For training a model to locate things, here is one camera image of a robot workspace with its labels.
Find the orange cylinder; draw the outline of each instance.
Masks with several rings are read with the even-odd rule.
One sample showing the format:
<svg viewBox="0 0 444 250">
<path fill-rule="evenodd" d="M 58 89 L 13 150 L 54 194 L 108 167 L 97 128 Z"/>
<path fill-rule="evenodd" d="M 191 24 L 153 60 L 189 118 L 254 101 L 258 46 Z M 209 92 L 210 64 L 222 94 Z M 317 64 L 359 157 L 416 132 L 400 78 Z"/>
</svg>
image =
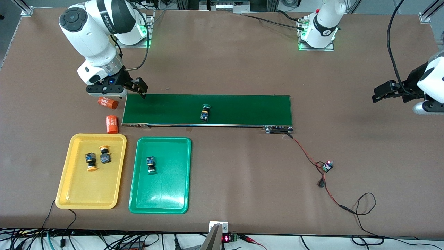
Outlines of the orange cylinder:
<svg viewBox="0 0 444 250">
<path fill-rule="evenodd" d="M 97 103 L 110 109 L 116 109 L 117 105 L 119 105 L 118 101 L 110 99 L 108 97 L 99 97 Z"/>
<path fill-rule="evenodd" d="M 119 132 L 119 127 L 117 125 L 117 116 L 109 115 L 107 116 L 107 133 L 117 134 Z"/>
</svg>

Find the can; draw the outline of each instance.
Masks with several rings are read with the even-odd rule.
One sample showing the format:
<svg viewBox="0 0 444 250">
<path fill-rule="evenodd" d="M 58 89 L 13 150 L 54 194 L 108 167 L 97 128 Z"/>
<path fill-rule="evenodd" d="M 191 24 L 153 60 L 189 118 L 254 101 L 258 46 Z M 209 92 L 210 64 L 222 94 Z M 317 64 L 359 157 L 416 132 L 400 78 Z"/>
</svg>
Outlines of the can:
<svg viewBox="0 0 444 250">
<path fill-rule="evenodd" d="M 117 105 L 119 105 L 118 101 L 110 99 L 108 97 L 99 97 L 97 103 L 110 109 L 116 109 Z"/>
<path fill-rule="evenodd" d="M 107 116 L 107 133 L 108 134 L 117 134 L 119 132 L 119 128 L 117 125 L 117 116 L 109 115 Z"/>
</svg>

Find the brown tabletop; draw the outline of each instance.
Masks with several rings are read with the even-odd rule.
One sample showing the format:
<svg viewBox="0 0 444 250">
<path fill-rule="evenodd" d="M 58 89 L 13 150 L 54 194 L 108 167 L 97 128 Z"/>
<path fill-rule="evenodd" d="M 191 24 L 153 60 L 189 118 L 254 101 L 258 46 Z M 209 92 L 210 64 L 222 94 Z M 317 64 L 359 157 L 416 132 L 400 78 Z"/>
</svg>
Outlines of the brown tabletop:
<svg viewBox="0 0 444 250">
<path fill-rule="evenodd" d="M 70 138 L 105 133 L 105 117 L 77 75 L 84 59 L 58 26 L 63 9 L 24 17 L 0 72 L 0 226 L 38 228 L 56 197 Z M 292 24 L 278 13 L 257 14 Z M 377 199 L 361 220 L 384 235 L 443 237 L 442 116 L 418 116 L 400 98 L 372 103 L 373 88 L 394 79 L 387 15 L 345 15 L 335 52 L 300 52 L 293 29 L 227 12 L 168 11 L 156 22 L 145 65 L 131 72 L 150 93 L 291 95 L 294 136 L 317 161 L 334 160 L 327 182 L 351 207 Z M 396 16 L 392 48 L 403 79 L 437 52 L 428 24 Z M 124 49 L 137 66 L 144 49 Z M 119 201 L 111 210 L 77 210 L 73 228 L 205 232 L 211 220 L 265 234 L 363 234 L 338 208 L 297 144 L 259 129 L 120 127 L 128 138 Z M 142 136 L 193 142 L 189 209 L 182 215 L 128 210 L 135 144 Z M 65 228 L 55 208 L 47 227 Z"/>
</svg>

